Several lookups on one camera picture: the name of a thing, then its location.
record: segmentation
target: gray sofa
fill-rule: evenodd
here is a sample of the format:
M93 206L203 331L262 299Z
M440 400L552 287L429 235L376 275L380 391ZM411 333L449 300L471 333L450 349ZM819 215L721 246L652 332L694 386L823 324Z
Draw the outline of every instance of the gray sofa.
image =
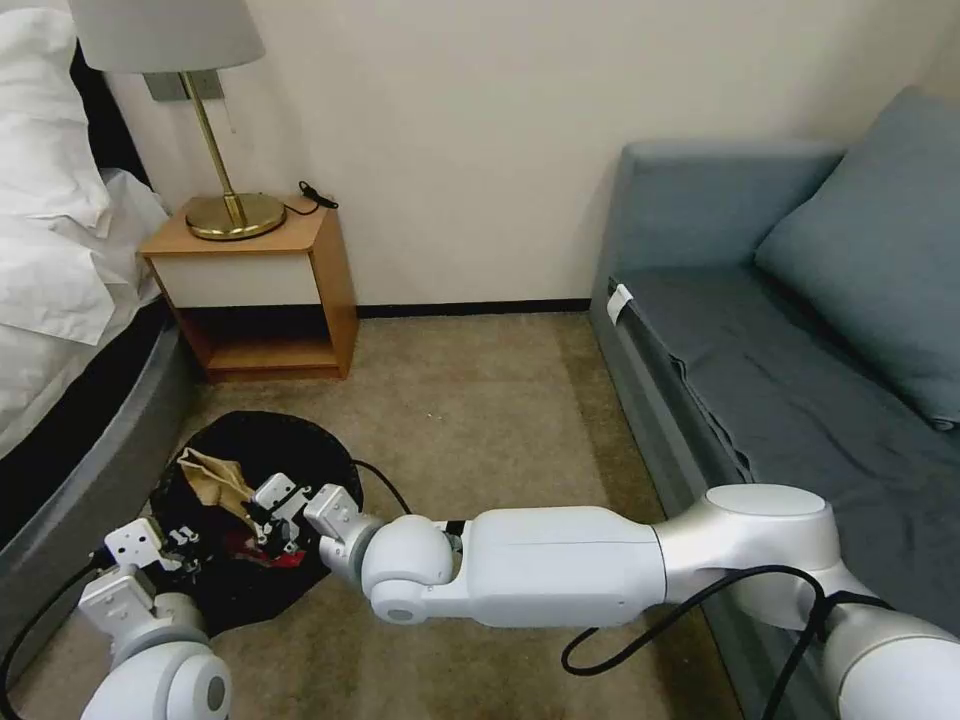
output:
M960 431L933 429L754 264L771 229L843 156L812 141L628 146L591 321L668 516L719 484L817 492L834 505L860 579L958 634ZM619 283L634 299L614 325L606 305ZM754 622L724 595L704 609L745 717L759 717L795 636ZM816 651L778 717L834 717Z

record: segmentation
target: lamp shade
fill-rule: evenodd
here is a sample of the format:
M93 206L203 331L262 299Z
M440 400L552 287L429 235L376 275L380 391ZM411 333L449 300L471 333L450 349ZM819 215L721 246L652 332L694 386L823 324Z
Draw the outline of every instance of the lamp shade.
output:
M244 0L69 2L84 57L97 70L213 70L264 54Z

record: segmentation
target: black trash bag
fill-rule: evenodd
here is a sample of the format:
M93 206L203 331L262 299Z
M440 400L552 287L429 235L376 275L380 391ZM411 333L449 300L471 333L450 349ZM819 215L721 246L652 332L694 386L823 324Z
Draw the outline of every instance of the black trash bag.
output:
M308 497L334 483L346 488L363 507L363 490L350 453L333 435L307 420L270 412L231 412L190 438L185 447L236 460L251 488L282 472L297 486L310 486ZM184 546L199 569L168 573L148 568L148 576L157 592L182 592L193 598L210 637L276 617L330 572L320 561L319 535L305 522L297 539L304 550L298 556L299 565L277 566L238 554L238 540L242 543L252 537L250 528L219 506L202 505L176 459L150 495L150 505L168 538L184 526L200 536L196 543Z

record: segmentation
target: wall outlet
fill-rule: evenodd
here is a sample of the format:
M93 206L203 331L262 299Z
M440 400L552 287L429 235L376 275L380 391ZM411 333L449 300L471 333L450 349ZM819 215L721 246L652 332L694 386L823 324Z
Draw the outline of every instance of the wall outlet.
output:
M193 84L201 100L223 98L223 88L220 87L220 77L216 70L201 70L190 74L193 76ZM157 102L178 102L190 99L177 73L144 73L143 79L150 88L150 95Z

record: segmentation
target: cable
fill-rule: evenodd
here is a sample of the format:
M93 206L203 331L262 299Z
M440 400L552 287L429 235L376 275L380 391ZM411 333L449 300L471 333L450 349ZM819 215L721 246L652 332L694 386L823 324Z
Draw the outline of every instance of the cable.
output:
M299 187L300 187L300 194L303 195L308 200L313 200L315 205L310 210L303 211L303 210L298 210L297 208L284 203L283 206L290 212L294 212L297 215L306 216L306 215L313 215L321 207L329 208L330 210L336 210L338 207L340 207L340 203L336 202L335 200L331 200L330 198L324 197L323 195L318 193L316 190L314 190L313 186L310 185L310 183L306 182L305 180L300 181Z
M17 633L16 637L10 643L10 647L7 648L6 653L3 656L3 662L0 663L0 715L3 715L7 720L23 720L17 711L14 710L13 705L10 704L10 694L7 689L7 683L10 679L10 666L13 664L13 659L17 655L17 650L20 649L20 646L23 644L23 641L26 639L27 635L30 634L30 631L33 630L34 626L40 622L41 618L47 614L47 611L53 607L54 603L59 600L67 590L76 585L80 580L85 578L87 575L92 573L95 570L103 569L109 565L113 564L113 558L105 550L101 549L95 553L92 553L90 556L90 562L83 566L80 570L71 575L66 582L63 583L57 591L50 596L50 598L40 606L40 609L37 610L36 614L30 618L26 625L23 626L23 629Z
M403 495L400 494L400 491L397 490L394 484L390 482L387 479L387 476L384 475L382 472L380 472L379 469L377 469L374 465L371 465L368 462L364 462L363 460L354 460L353 464L356 465L357 467L366 468L367 470L372 472L374 475L376 475L378 478L380 478L380 482L382 482L384 485L387 486L387 490L393 493L393 496L397 499L397 502L400 503L400 507L403 508L404 514L413 515L413 510L411 510L410 506L407 505L407 501L403 499Z
M643 633L640 637L631 641L616 655L613 655L603 662L597 663L596 665L571 665L571 653L580 644L582 644L584 640L596 633L599 628L589 628L588 630L584 630L582 633L577 635L577 637L571 640L570 643L563 649L563 653L560 655L560 664L563 665L563 669L568 673L571 675L577 675L579 677L593 677L594 675L605 673L607 670L612 670L623 661L629 659L634 653L654 640L664 630L673 625L675 622L677 622L677 620L693 610L693 608L700 605L710 596L715 595L724 588L727 588L730 585L739 582L740 580L754 577L756 575L769 575L772 573L783 573L785 575L793 575L794 577L801 578L802 580L807 581L811 587L813 587L813 591L816 594L815 604L824 599L823 587L819 582L817 582L816 578L809 573L805 573L803 570L798 570L797 568L793 568L788 565L761 565L759 567L749 568L747 570L735 570L677 605L663 619L655 623L653 627Z
M738 583L741 580L745 580L746 578L770 574L792 575L800 578L813 588L815 595L813 607L810 610L810 616L807 618L807 624L800 632L797 642L793 646L793 650L790 651L790 655L787 657L786 662L784 662L783 667L780 669L780 674L777 675L777 679L773 684L773 689L770 691L770 695L767 697L767 704L763 710L762 720L773 720L774 716L777 714L777 709L780 706L780 702L783 700L783 696L787 690L787 684L790 682L790 678L793 677L793 673L800 664L800 660L803 658L804 653L806 653L807 648L810 647L810 644L813 642L817 634L820 633L822 636L824 623L826 622L830 612L837 605L842 605L845 603L857 603L862 605L882 607L888 610L892 610L893 608L879 598L870 597L867 595L859 595L857 593L844 590L833 593L828 597L825 595L823 586L817 581L817 579L803 570L790 567L789 565L760 565L758 567L748 568L746 570L732 571L728 575L717 580L712 585L709 585L700 592L692 595L690 598L677 605L677 607L671 610L669 614L654 624L653 627L643 633L640 637L630 642L626 647L623 648L623 650L618 652L616 655L607 658L603 662L597 663L596 665L583 667L571 665L571 653L573 653L573 651L587 638L594 635L599 628L589 628L584 630L582 633L577 635L577 637L571 640L570 643L568 643L563 649L563 652L560 654L560 664L563 666L563 669L571 675L577 675L580 677L591 677L604 673L630 658L634 653L650 643L664 630L677 622L677 620L690 612L690 610L702 604L704 600L712 595L715 595L724 588Z

